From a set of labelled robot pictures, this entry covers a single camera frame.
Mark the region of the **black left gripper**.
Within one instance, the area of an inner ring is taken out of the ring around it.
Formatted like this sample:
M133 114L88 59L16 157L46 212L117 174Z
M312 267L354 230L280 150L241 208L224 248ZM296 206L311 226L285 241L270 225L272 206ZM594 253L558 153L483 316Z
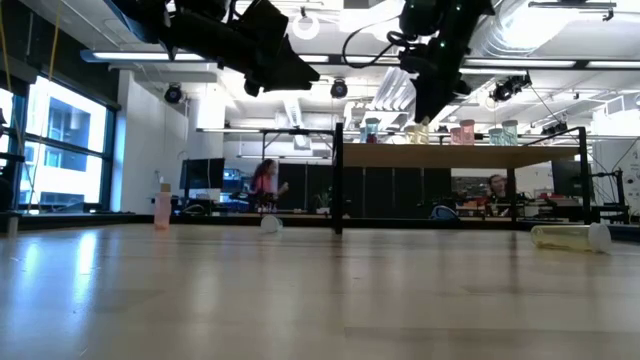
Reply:
M245 76L245 91L310 90L320 79L285 36L288 18L269 0L252 0L234 16L230 0L175 0L170 34L176 45Z

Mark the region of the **white ceiling conduits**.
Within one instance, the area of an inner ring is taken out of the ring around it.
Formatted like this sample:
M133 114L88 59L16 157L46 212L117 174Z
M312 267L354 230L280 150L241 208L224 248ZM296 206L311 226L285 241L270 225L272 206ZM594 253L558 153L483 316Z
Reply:
M389 67L385 77L368 105L374 111L404 111L415 100L416 91L409 73Z

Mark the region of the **black partition panels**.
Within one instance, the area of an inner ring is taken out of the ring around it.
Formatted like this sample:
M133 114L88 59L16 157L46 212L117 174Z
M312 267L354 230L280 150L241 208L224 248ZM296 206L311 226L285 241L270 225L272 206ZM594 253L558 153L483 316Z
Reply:
M332 167L281 163L278 179L289 184L281 209L317 214L314 197L332 187ZM449 169L343 169L343 211L350 218L426 218L451 194Z

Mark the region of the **person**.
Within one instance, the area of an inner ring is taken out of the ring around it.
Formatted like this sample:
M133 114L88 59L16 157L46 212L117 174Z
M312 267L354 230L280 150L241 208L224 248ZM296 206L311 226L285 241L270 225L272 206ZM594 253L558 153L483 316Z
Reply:
M250 190L260 212L275 209L277 200L289 190L289 184L277 184L278 163L265 159L257 167L251 180Z
M500 174L494 174L488 178L488 195L492 200L501 200L507 197L506 178Z

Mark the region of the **blue round object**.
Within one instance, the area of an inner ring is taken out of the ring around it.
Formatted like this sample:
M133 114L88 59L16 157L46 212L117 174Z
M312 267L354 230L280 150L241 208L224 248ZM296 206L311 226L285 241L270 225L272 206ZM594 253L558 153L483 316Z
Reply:
M432 209L430 219L437 221L457 221L459 217L451 208L444 205L437 205Z

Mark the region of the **small background potted plant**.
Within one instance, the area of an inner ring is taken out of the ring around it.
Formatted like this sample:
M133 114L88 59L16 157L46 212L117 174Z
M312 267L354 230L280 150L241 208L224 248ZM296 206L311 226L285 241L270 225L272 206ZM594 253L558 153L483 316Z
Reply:
M331 212L332 189L320 192L314 197L316 203L316 213L328 215Z

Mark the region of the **black computer monitor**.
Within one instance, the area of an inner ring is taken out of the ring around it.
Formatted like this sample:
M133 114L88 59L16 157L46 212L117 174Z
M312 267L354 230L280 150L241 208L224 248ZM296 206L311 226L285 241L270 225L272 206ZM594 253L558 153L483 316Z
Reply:
M224 169L224 158L186 159L182 162L180 188L221 189Z

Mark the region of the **long linear ceiling light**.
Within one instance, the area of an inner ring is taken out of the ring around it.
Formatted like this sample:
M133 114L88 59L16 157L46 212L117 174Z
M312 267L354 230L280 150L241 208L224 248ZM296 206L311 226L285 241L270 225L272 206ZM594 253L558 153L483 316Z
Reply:
M346 65L339 54L303 54L299 57L310 64L322 65ZM81 58L91 63L116 63L116 62L170 62L169 56L163 52L124 52L124 51L93 51L82 50ZM350 64L364 65L375 59L370 55L347 55ZM178 53L175 56L177 62L204 63L213 62L192 53ZM373 65L395 66L399 65L397 56L383 55L376 60ZM464 68L502 68L502 69L536 69L536 70L557 70L571 69L575 71L640 71L640 59L619 60L619 59L551 59L551 58L466 58L462 67Z

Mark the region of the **white whiteboard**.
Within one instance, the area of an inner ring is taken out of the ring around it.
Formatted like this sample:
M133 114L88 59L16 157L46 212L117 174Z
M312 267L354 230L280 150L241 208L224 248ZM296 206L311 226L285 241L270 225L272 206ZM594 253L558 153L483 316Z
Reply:
M640 216L640 137L596 142L593 155L596 173L622 171L625 204L630 207L632 215Z

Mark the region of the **black office chair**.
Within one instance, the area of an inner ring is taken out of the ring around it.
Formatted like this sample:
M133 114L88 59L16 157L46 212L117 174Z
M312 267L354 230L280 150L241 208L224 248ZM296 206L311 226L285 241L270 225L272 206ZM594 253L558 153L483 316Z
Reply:
M0 152L0 160L5 160L4 165L0 165L0 213L8 212L14 204L14 188L17 179L17 172L25 162L23 155Z

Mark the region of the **wooden shelf black metal frame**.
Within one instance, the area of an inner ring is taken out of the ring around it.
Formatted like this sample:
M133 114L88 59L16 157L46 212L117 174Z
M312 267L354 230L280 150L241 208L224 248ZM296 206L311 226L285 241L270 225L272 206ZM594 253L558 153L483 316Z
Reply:
M587 135L583 127L563 130L563 135L577 134L576 147L544 146L540 138L522 146L475 145L384 145L345 144L344 125L339 123L332 131L333 137L333 186L331 228L340 235L344 228L343 169L355 167L433 168L433 169L504 169L507 171L507 193L510 197L511 222L517 221L515 171L542 162L580 157L580 181L582 190L583 221L593 222L591 191L589 189L589 163Z

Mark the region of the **black background workbench frame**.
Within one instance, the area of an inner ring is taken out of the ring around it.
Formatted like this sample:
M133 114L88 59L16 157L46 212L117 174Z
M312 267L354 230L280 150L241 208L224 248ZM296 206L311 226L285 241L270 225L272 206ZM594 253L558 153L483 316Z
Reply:
M266 136L268 134L275 134L274 140L276 140L281 134L287 134L291 136L318 136L322 137L323 135L332 137L332 145L331 145L331 160L332 160L332 205L331 212L326 215L326 217L331 216L333 219L342 219L342 211L343 211L343 126L341 124L337 125L335 130L327 130L327 129L306 129L306 128L282 128L282 129L231 129L231 128L222 128L222 129L199 129L199 132L210 132L210 133L260 133L262 135L262 153L260 160L261 162L266 158L266 149L268 144L266 143ZM277 210L271 211L258 211L255 206L255 200L251 194L251 190L248 193L248 197L251 200L251 204L254 207L254 210L262 217L266 215L275 215Z

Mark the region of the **silver ventilation duct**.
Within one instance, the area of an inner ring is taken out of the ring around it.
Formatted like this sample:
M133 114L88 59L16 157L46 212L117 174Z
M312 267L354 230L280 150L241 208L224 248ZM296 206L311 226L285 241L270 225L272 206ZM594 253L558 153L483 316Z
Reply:
M482 17L469 48L470 57L529 57L558 35L571 15L561 9L530 8L550 0L491 0L493 16Z

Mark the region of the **black metal rig frame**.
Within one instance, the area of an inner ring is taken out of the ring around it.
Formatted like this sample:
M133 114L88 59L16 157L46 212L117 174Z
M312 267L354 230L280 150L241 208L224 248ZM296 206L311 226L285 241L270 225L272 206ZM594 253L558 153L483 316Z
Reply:
M62 229L71 227L95 227L105 225L122 224L152 224L152 215L138 214L43 214L21 215L18 218L18 229L22 231ZM309 217L295 215L281 217L283 224L289 227L328 227L333 228L331 218L324 216ZM258 226L261 222L259 216L174 216L170 219L171 225L211 225L211 226ZM343 219L344 229L447 229L447 230L515 230L529 231L534 226L543 225L543 222L517 221L509 218L481 220L429 220L429 219Z

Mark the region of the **large window blue frame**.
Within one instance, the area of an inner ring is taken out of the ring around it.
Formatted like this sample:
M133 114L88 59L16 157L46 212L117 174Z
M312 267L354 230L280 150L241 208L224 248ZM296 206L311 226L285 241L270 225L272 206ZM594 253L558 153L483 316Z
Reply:
M44 77L18 93L0 85L0 152L25 157L13 207L38 214L102 205L113 125L113 111Z

